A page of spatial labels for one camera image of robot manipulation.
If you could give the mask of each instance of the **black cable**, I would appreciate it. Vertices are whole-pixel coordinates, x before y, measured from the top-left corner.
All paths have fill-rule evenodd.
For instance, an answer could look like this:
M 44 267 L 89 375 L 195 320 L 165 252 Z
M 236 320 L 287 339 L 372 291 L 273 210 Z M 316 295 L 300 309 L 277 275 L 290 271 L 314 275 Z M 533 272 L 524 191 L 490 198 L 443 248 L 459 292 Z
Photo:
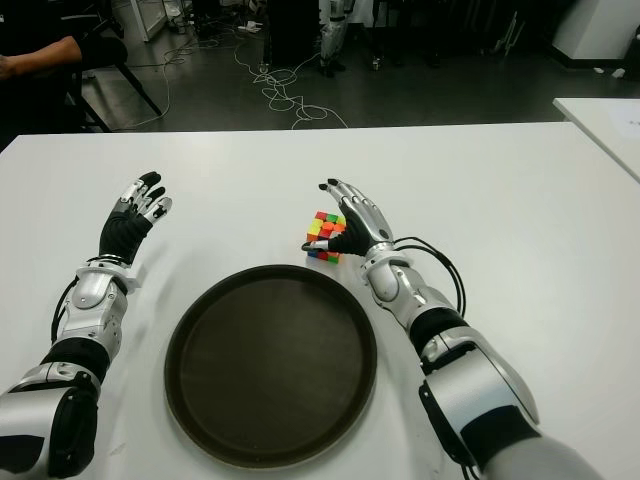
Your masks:
M 51 343 L 55 343 L 58 338 L 58 327 L 60 326 L 60 320 L 62 320 L 62 315 L 64 314 L 64 308 L 62 308 L 62 303 L 64 299 L 67 297 L 69 291 L 75 287 L 78 283 L 78 277 L 74 278 L 67 288 L 64 289 L 62 295 L 60 296 L 60 300 L 58 300 L 58 305 L 56 305 L 56 309 L 53 312 L 53 320 L 51 321 Z
M 464 289 L 464 283 L 462 282 L 462 277 L 460 276 L 460 272 L 455 267 L 453 262 L 447 258 L 442 252 L 436 250 L 433 246 L 429 245 L 424 240 L 419 239 L 418 237 L 404 237 L 396 240 L 394 243 L 402 242 L 405 240 L 416 240 L 421 242 L 423 245 L 426 245 L 428 248 L 421 247 L 418 245 L 403 245 L 401 247 L 396 248 L 397 251 L 401 250 L 420 250 L 432 255 L 436 260 L 438 260 L 443 267 L 447 269 L 451 279 L 453 280 L 453 284 L 456 288 L 456 296 L 457 296 L 457 310 L 458 313 L 462 317 L 464 317 L 467 311 L 467 293 Z
M 425 247 L 421 247 L 419 245 L 404 245 L 402 247 L 398 247 L 396 248 L 397 251 L 401 251 L 401 250 L 420 250 L 423 252 L 427 252 L 428 254 L 432 255 L 433 257 L 435 257 L 436 260 L 438 260 L 446 269 L 447 272 L 449 272 L 449 275 L 451 275 L 451 278 L 453 280 L 453 286 L 456 288 L 456 298 L 457 298 L 457 302 L 456 302 L 456 310 L 458 311 L 458 313 L 460 315 L 464 316 L 464 300 L 463 300 L 463 296 L 462 296 L 462 291 L 460 289 L 460 283 L 458 278 L 456 277 L 455 273 L 451 270 L 450 266 L 447 265 L 445 262 L 443 262 L 439 257 L 438 257 L 438 252 L 434 252 L 432 250 L 429 250 L 428 248 Z
M 440 263 L 442 263 L 445 266 L 445 268 L 447 268 L 447 270 L 449 270 L 449 273 L 453 272 L 452 275 L 455 275 L 458 278 L 458 283 L 460 285 L 461 297 L 462 297 L 462 309 L 459 309 L 458 311 L 464 317 L 464 315 L 465 315 L 465 313 L 467 311 L 467 293 L 466 293 L 466 291 L 464 289 L 464 282 L 462 281 L 462 276 L 460 275 L 460 272 L 458 272 L 458 269 L 455 267 L 453 262 L 451 260 L 449 260 L 449 258 L 444 253 L 439 251 L 433 245 L 425 242 L 420 237 L 402 237 L 402 238 L 397 239 L 393 243 L 396 244 L 396 243 L 404 242 L 404 241 L 407 241 L 407 240 L 414 240 L 416 242 L 419 242 L 419 243 L 423 244 L 425 247 L 431 249 L 432 251 L 429 252 L 429 253 L 431 253 L 431 255 L 433 255 L 434 257 L 436 257 L 438 259 L 438 261 Z

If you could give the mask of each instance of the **robot finger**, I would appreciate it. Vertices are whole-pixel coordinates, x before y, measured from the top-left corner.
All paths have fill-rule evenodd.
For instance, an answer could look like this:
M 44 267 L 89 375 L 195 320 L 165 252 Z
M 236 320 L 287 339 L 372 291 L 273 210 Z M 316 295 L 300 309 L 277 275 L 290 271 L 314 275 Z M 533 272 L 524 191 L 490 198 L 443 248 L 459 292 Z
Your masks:
M 142 182 L 148 187 L 147 190 L 151 190 L 153 186 L 160 183 L 160 180 L 162 180 L 162 176 L 158 172 L 149 172 L 142 175 L 140 177 L 140 180 L 142 180 Z
M 362 193 L 360 190 L 358 190 L 356 187 L 354 187 L 353 185 L 347 185 L 352 191 L 353 193 L 356 194 L 356 197 L 358 197 L 358 199 L 364 203 L 365 205 L 372 205 L 373 202 L 371 200 L 369 200 L 366 195 L 364 193 Z
M 160 174 L 156 172 L 149 172 L 142 175 L 135 182 L 127 187 L 127 189 L 120 196 L 120 201 L 122 203 L 134 204 L 137 197 L 140 195 L 140 191 L 144 189 L 145 192 L 148 192 L 151 187 L 157 184 L 160 179 Z
M 164 197 L 149 205 L 147 211 L 142 216 L 153 225 L 162 217 L 166 216 L 172 206 L 173 200 L 169 197 Z
M 360 203 L 361 199 L 358 197 L 358 195 L 356 194 L 356 192 L 354 192 L 351 189 L 351 186 L 340 181 L 337 180 L 335 178 L 330 178 L 328 180 L 329 185 L 331 185 L 333 188 L 335 188 L 338 193 L 342 194 L 343 196 L 347 197 L 349 200 L 351 200 L 354 204 Z
M 138 196 L 142 187 L 144 187 L 144 181 L 138 179 L 133 182 L 124 192 L 122 192 L 122 195 L 120 195 L 120 202 L 133 205 L 133 199 Z
M 331 185 L 327 185 L 326 183 L 321 183 L 320 185 L 318 185 L 318 187 L 320 188 L 320 190 L 324 190 L 325 192 L 331 194 L 335 201 L 338 202 L 338 206 L 342 208 L 344 195 L 342 195 L 334 187 L 332 187 Z
M 149 187 L 147 185 L 142 185 L 140 189 L 134 194 L 133 199 L 131 200 L 131 206 L 133 207 L 133 211 L 137 212 L 145 205 L 145 195 L 149 191 Z
M 153 202 L 155 202 L 158 198 L 160 198 L 162 195 L 164 195 L 165 193 L 166 193 L 165 188 L 164 187 L 160 187 L 160 188 L 156 188 L 155 190 L 153 190 L 150 193 L 146 194 L 144 196 L 144 198 L 142 199 L 142 202 L 140 204 L 139 212 L 142 215 L 147 213 L 149 211 L 149 207 L 151 206 L 151 204 Z

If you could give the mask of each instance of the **white desk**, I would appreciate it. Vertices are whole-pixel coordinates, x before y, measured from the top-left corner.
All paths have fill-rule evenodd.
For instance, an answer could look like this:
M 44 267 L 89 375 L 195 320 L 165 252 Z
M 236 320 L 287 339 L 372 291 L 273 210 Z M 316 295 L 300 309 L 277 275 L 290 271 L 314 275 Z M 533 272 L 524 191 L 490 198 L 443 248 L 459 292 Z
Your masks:
M 640 100 L 556 98 L 553 104 L 640 182 Z
M 121 190 L 152 169 L 174 209 L 138 255 L 149 275 L 130 297 L 82 478 L 461 478 L 419 403 L 415 353 L 355 259 L 308 263 L 354 293 L 379 345 L 372 401 L 335 448 L 280 472 L 236 470 L 201 453 L 167 411 L 164 355 L 181 315 L 234 272 L 307 264 L 298 249 L 311 218 L 336 210 L 317 190 L 327 176 L 375 199 L 397 236 L 455 261 L 467 320 L 526 379 L 548 434 L 610 480 L 640 468 L 640 189 L 571 123 L 19 138 L 0 156 L 0 385 L 41 360 L 61 290 L 96 253 Z M 417 258 L 453 298 L 447 274 Z

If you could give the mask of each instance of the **white cable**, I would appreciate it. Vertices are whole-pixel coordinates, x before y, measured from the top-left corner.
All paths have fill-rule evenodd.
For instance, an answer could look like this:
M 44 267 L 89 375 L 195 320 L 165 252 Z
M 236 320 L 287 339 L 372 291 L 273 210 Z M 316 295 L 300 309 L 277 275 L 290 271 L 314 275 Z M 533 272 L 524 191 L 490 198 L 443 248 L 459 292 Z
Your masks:
M 274 112 L 288 112 L 289 110 L 293 110 L 297 107 L 295 113 L 298 119 L 293 122 L 293 125 L 291 125 L 291 130 L 294 130 L 300 122 L 324 120 L 329 116 L 330 113 L 332 113 L 338 120 L 340 120 L 345 128 L 349 128 L 347 123 L 334 110 L 327 107 L 320 107 L 318 105 L 305 104 L 304 97 L 302 95 L 291 97 L 287 94 L 286 87 L 294 84 L 298 80 L 298 70 L 302 68 L 303 65 L 314 60 L 319 55 L 319 53 L 316 53 L 311 58 L 305 60 L 293 70 L 282 68 L 279 70 L 274 70 L 271 73 L 255 73 L 253 70 L 251 70 L 250 65 L 243 63 L 238 59 L 238 50 L 242 45 L 243 44 L 239 44 L 236 47 L 233 52 L 233 57 L 238 65 L 246 67 L 249 73 L 253 75 L 254 84 L 266 83 L 268 85 L 268 87 L 262 89 L 262 95 L 269 99 L 269 109 Z M 288 73 L 289 76 L 278 80 L 275 75 L 280 73 Z M 277 102 L 284 102 L 286 106 L 282 108 L 276 108 L 274 104 L 277 105 Z M 308 112 L 308 110 L 314 109 L 320 111 L 320 116 L 314 116 Z
M 143 125 L 146 125 L 148 123 L 155 122 L 156 120 L 160 120 L 167 113 L 169 113 L 169 110 L 171 109 L 171 86 L 169 85 L 169 78 L 167 77 L 167 65 L 181 65 L 181 64 L 183 64 L 185 62 L 185 59 L 184 59 L 185 55 L 193 55 L 193 53 L 194 53 L 193 45 L 194 44 L 190 44 L 190 42 L 192 42 L 192 39 L 189 39 L 181 47 L 174 48 L 173 50 L 168 50 L 168 51 L 166 51 L 165 53 L 162 54 L 162 58 L 164 59 L 164 64 L 162 65 L 162 76 L 164 77 L 164 82 L 165 82 L 165 85 L 167 87 L 167 106 L 165 107 L 164 111 L 160 115 L 155 116 L 153 118 L 150 118 L 149 120 L 145 120 L 145 121 L 139 122 L 139 123 L 134 123 L 132 125 L 128 125 L 126 127 L 119 128 L 119 129 L 114 130 L 114 131 L 119 132 L 119 131 L 122 131 L 122 130 L 134 130 L 134 129 L 139 128 L 139 127 L 141 127 Z M 204 47 L 198 46 L 198 48 L 202 48 L 202 49 L 216 48 L 218 45 L 220 45 L 220 42 L 218 40 L 216 40 L 216 39 L 207 40 L 207 42 L 215 42 L 215 45 L 207 45 L 207 46 L 204 46 Z M 170 59 L 167 59 L 167 55 L 170 55 L 170 54 L 172 54 L 174 52 L 175 52 L 175 54 L 173 55 L 173 57 L 171 57 Z
M 243 40 L 245 38 L 255 38 L 255 37 L 240 37 L 237 35 L 237 32 L 235 31 L 235 29 L 231 29 L 231 28 L 228 29 L 228 32 L 229 33 L 226 33 L 226 34 L 223 33 L 218 36 L 233 35 L 235 38 L 243 39 Z M 193 55 L 195 49 L 206 50 L 206 49 L 218 49 L 218 48 L 220 49 L 234 48 L 234 47 L 220 47 L 219 46 L 220 42 L 217 39 L 205 40 L 202 43 L 196 41 L 195 43 L 190 44 L 190 42 L 192 42 L 192 39 L 189 39 L 181 47 L 175 48 L 173 50 L 169 50 L 163 54 L 164 64 L 162 65 L 162 76 L 164 77 L 165 85 L 167 87 L 167 106 L 162 111 L 162 113 L 156 117 L 150 118 L 148 120 L 144 120 L 139 123 L 134 123 L 132 125 L 128 125 L 126 127 L 119 128 L 114 131 L 117 132 L 117 131 L 123 131 L 123 130 L 134 130 L 136 128 L 142 127 L 143 125 L 147 125 L 151 122 L 155 122 L 156 120 L 160 120 L 161 118 L 166 116 L 167 113 L 169 113 L 169 110 L 171 109 L 171 86 L 169 84 L 169 78 L 167 77 L 168 65 L 180 65 L 184 63 L 185 62 L 184 56 Z M 291 97 L 287 94 L 286 87 L 294 84 L 298 80 L 298 74 L 297 74 L 298 70 L 302 68 L 303 65 L 311 62 L 316 57 L 318 57 L 319 55 L 318 53 L 316 53 L 311 58 L 302 62 L 293 70 L 283 68 L 279 70 L 274 70 L 270 73 L 255 73 L 251 69 L 250 65 L 243 63 L 238 59 L 238 50 L 242 45 L 244 45 L 244 43 L 240 43 L 235 47 L 233 52 L 233 57 L 238 65 L 241 65 L 247 68 L 249 73 L 254 77 L 253 78 L 254 84 L 266 83 L 268 85 L 267 87 L 263 88 L 261 92 L 262 92 L 262 95 L 264 95 L 266 98 L 269 99 L 269 104 L 268 104 L 269 109 L 274 112 L 288 112 L 290 110 L 293 110 L 294 108 L 296 109 L 295 113 L 298 119 L 293 123 L 293 125 L 291 125 L 291 130 L 294 130 L 298 125 L 298 123 L 300 122 L 312 122 L 314 120 L 324 120 L 329 116 L 329 114 L 333 114 L 338 120 L 340 120 L 340 123 L 342 123 L 342 125 L 345 128 L 349 128 L 347 123 L 334 110 L 327 107 L 321 107 L 318 105 L 305 104 L 304 97 L 302 95 Z M 171 57 L 170 59 L 167 59 L 167 55 L 170 55 L 174 52 L 175 54 L 173 55 L 173 57 Z M 278 80 L 275 77 L 275 75 L 277 74 L 279 75 L 280 73 L 286 73 L 288 74 L 288 76 Z M 285 105 L 284 107 L 282 108 L 276 107 L 276 105 L 282 104 L 282 102 L 284 102 L 284 105 Z M 318 111 L 318 114 L 316 114 L 315 116 L 310 112 L 314 110 Z

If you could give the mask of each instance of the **person's arm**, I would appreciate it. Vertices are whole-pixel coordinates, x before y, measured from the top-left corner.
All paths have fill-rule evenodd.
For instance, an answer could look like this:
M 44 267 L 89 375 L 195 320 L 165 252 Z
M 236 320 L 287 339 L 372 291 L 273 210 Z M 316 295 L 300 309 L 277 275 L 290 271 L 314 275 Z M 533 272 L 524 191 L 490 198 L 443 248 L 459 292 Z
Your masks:
M 50 68 L 79 63 L 82 52 L 73 37 L 64 37 L 33 53 L 0 56 L 0 80 L 29 75 Z

